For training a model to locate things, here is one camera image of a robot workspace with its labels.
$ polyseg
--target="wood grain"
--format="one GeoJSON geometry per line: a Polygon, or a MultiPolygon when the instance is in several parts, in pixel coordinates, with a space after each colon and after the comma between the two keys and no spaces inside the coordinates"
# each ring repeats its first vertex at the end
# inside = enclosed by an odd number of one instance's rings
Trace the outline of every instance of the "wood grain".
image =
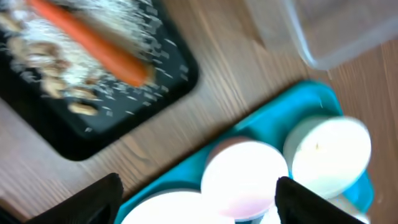
{"type": "Polygon", "coordinates": [[[200,64],[196,89],[83,162],[61,158],[0,101],[0,206],[26,220],[110,172],[120,174],[127,199],[281,90],[312,77],[329,83],[345,113],[368,125],[376,191],[370,216],[398,223],[398,41],[327,74],[267,51],[242,0],[165,3],[200,64]]]}

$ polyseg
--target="sliced mushroom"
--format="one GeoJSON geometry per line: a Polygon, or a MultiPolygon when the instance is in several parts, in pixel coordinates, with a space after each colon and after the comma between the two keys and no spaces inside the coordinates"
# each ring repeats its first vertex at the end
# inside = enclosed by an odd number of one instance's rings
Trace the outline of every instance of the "sliced mushroom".
{"type": "Polygon", "coordinates": [[[61,70],[61,71],[65,71],[66,69],[68,69],[71,66],[71,63],[66,61],[66,60],[57,60],[57,67],[61,70]]]}
{"type": "Polygon", "coordinates": [[[62,74],[61,69],[59,69],[57,66],[50,65],[47,67],[42,67],[38,69],[39,72],[45,76],[50,76],[54,78],[59,78],[62,74]]]}
{"type": "Polygon", "coordinates": [[[58,57],[59,47],[50,42],[35,42],[27,46],[29,55],[48,55],[58,57]]]}
{"type": "Polygon", "coordinates": [[[26,58],[29,68],[51,67],[55,65],[57,59],[51,55],[28,55],[26,58]]]}
{"type": "Polygon", "coordinates": [[[0,12],[0,25],[11,32],[22,31],[22,27],[19,25],[19,23],[14,21],[6,12],[0,12]]]}
{"type": "Polygon", "coordinates": [[[98,110],[94,107],[81,103],[71,103],[68,108],[72,113],[84,114],[88,116],[94,116],[98,113],[98,110]]]}
{"type": "Polygon", "coordinates": [[[103,71],[99,68],[93,68],[89,71],[89,76],[86,79],[86,84],[87,85],[94,85],[95,83],[97,83],[102,76],[104,75],[103,71]]]}
{"type": "Polygon", "coordinates": [[[82,98],[86,100],[95,100],[97,96],[91,91],[81,87],[74,87],[69,90],[71,96],[76,98],[82,98]]]}
{"type": "Polygon", "coordinates": [[[7,48],[10,53],[20,62],[26,62],[27,52],[24,39],[20,37],[11,37],[7,41],[7,48]]]}
{"type": "Polygon", "coordinates": [[[61,91],[67,88],[67,84],[58,78],[43,77],[41,88],[54,99],[63,98],[61,91]]]}

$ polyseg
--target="black cutting board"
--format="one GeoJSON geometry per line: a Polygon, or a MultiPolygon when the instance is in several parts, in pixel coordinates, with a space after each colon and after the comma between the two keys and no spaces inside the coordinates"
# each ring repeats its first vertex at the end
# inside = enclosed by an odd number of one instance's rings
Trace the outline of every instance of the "black cutting board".
{"type": "MultiPolygon", "coordinates": [[[[155,85],[130,88],[127,93],[114,89],[112,98],[97,92],[101,101],[93,103],[98,115],[74,114],[67,105],[75,99],[47,97],[40,90],[40,83],[28,83],[11,70],[12,58],[1,52],[0,97],[67,159],[80,161],[102,150],[186,95],[198,81],[198,65],[164,6],[158,0],[152,3],[141,7],[160,21],[154,34],[159,48],[149,54],[156,68],[155,85]]],[[[3,35],[0,37],[0,42],[6,40],[3,35]]],[[[40,78],[35,70],[31,71],[40,78]]]]}

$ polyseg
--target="blue plastic tray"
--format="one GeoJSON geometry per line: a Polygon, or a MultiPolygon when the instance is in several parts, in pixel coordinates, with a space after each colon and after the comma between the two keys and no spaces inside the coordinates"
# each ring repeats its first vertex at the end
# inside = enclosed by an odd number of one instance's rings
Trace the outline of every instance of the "blue plastic tray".
{"type": "MultiPolygon", "coordinates": [[[[206,158],[223,139],[247,136],[282,151],[290,130],[302,119],[317,114],[343,114],[333,90],[324,84],[311,81],[295,85],[130,198],[120,207],[115,223],[120,224],[138,203],[156,192],[175,188],[199,190],[206,158]]],[[[344,195],[359,211],[367,212],[374,197],[367,173],[346,190],[344,195]]]]}

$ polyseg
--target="orange carrot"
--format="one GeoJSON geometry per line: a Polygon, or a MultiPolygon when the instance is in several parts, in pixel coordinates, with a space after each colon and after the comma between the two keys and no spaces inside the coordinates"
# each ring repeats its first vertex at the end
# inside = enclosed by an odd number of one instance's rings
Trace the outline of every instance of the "orange carrot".
{"type": "Polygon", "coordinates": [[[44,18],[81,44],[113,75],[132,86],[141,86],[147,78],[143,62],[129,52],[103,39],[84,23],[47,0],[27,0],[44,18]]]}

